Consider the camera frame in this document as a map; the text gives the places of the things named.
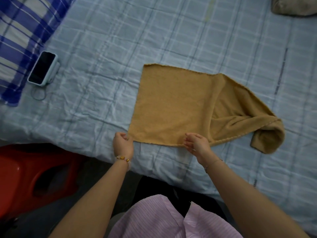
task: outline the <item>beige pillow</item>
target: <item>beige pillow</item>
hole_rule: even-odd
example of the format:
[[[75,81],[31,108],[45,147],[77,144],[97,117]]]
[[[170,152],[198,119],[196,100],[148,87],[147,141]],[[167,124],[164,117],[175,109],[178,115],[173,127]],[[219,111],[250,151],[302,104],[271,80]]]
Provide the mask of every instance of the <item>beige pillow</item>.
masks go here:
[[[275,14],[308,16],[317,13],[317,0],[272,0]]]

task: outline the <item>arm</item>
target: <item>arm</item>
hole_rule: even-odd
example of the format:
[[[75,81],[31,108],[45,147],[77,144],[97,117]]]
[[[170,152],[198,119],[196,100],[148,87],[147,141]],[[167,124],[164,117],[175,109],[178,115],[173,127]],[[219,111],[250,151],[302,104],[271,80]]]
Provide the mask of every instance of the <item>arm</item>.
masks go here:
[[[115,155],[133,157],[133,140],[125,133],[113,139]],[[128,164],[117,160],[108,172],[69,210],[49,238],[103,237],[122,186]]]
[[[207,168],[245,237],[308,237],[291,217],[222,162],[211,151],[206,138],[187,133],[184,145]]]

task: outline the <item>yellow cloth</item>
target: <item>yellow cloth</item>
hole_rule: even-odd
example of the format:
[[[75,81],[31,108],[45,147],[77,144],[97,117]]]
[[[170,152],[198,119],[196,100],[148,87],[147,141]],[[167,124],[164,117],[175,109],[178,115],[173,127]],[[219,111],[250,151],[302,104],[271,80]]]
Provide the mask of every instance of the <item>yellow cloth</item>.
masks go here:
[[[253,131],[251,146],[265,154],[284,140],[282,121],[248,88],[224,74],[144,65],[128,132],[135,141],[182,146],[194,132],[213,146]]]

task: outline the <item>red plastic stool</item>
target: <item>red plastic stool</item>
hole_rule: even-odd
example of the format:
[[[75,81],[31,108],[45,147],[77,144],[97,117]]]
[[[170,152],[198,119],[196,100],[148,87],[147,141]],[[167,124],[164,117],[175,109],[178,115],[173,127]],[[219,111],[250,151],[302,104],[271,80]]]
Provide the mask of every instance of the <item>red plastic stool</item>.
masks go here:
[[[17,217],[72,195],[84,159],[52,144],[0,147],[0,218]]]

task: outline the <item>pink shirt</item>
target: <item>pink shirt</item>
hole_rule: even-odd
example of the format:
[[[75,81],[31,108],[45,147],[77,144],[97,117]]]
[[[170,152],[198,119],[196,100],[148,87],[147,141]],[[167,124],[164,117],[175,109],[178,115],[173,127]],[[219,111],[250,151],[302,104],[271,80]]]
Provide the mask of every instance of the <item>pink shirt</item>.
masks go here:
[[[112,237],[241,237],[228,222],[194,202],[185,218],[167,197],[155,195],[133,205],[113,226]]]

